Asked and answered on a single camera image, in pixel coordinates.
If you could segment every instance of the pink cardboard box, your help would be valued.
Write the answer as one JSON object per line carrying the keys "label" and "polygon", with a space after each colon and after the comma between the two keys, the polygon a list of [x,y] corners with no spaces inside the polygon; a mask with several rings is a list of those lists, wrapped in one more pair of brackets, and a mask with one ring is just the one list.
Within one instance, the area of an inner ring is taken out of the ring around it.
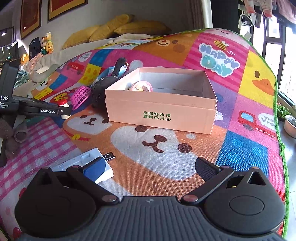
{"label": "pink cardboard box", "polygon": [[[129,91],[148,81],[153,92]],[[211,134],[217,98],[204,71],[138,68],[105,90],[110,121]]]}

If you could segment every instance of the colorful play mat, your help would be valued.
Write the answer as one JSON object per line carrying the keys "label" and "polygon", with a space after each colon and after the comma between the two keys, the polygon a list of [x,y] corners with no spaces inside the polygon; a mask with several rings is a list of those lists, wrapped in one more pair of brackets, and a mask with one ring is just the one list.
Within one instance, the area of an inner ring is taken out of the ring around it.
{"label": "colorful play mat", "polygon": [[[35,173],[95,147],[116,156],[109,162],[114,177],[100,185],[120,198],[180,198],[204,183],[194,165],[202,156],[239,171],[260,167],[288,213],[287,167],[275,107],[277,81],[248,41],[228,30],[202,29],[103,46],[61,65],[31,92],[31,97],[51,103],[70,101],[77,88],[92,84],[99,75],[106,76],[120,57],[129,63],[126,73],[138,67],[204,70],[218,99],[212,134],[110,122],[107,112],[93,108],[90,99],[67,120],[29,121],[30,139],[22,145],[19,156],[0,170],[0,215],[11,237],[20,234],[15,205]],[[286,230],[287,220],[278,233]]]}

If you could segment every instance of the white bottle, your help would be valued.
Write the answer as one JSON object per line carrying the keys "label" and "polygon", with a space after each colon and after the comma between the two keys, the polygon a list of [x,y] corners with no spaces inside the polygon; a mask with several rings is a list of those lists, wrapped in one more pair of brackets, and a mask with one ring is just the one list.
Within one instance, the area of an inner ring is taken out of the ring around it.
{"label": "white bottle", "polygon": [[[65,99],[59,100],[57,102],[57,104],[59,106],[69,107],[69,104],[68,104],[67,100],[65,100]],[[64,119],[64,120],[66,120],[66,119],[68,119],[70,117],[71,117],[70,115],[61,115],[61,118]]]}

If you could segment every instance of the usb receiver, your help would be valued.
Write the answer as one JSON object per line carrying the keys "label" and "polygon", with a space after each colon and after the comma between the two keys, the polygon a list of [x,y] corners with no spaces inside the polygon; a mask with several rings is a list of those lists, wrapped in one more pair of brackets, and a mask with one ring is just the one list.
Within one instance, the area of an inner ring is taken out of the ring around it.
{"label": "usb receiver", "polygon": [[113,158],[115,158],[114,154],[112,152],[108,152],[107,154],[103,155],[106,161],[109,161]]}

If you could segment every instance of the picture frame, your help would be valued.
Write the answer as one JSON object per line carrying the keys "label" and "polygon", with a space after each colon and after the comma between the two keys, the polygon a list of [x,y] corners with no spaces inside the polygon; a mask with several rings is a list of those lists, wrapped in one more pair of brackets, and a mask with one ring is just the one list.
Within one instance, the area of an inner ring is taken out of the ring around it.
{"label": "picture frame", "polygon": [[22,0],[20,16],[21,40],[41,27],[42,0]]}
{"label": "picture frame", "polygon": [[48,0],[48,21],[86,4],[88,0]]}

